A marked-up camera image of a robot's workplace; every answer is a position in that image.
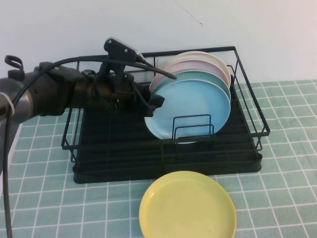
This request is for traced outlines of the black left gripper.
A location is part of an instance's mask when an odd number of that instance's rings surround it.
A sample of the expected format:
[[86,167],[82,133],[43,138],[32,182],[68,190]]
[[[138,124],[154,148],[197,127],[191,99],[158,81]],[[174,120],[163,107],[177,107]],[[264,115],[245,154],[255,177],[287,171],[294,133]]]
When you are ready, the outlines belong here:
[[94,75],[94,107],[111,112],[138,113],[152,117],[163,105],[164,97],[150,91],[147,85],[134,81],[134,76],[108,72]]

